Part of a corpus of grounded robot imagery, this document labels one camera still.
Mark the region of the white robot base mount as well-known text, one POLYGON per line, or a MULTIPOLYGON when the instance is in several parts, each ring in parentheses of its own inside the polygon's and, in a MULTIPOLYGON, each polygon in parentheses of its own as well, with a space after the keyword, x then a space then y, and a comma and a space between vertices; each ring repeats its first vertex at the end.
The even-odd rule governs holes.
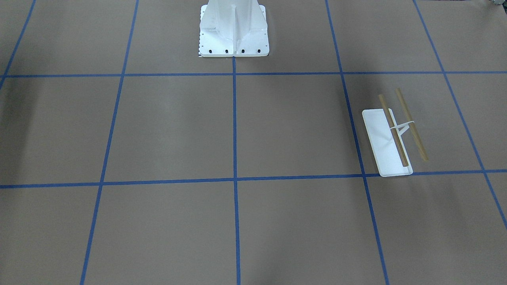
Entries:
POLYGON ((200 8, 199 27, 201 57, 270 54, 266 7, 257 0, 210 0, 200 8))

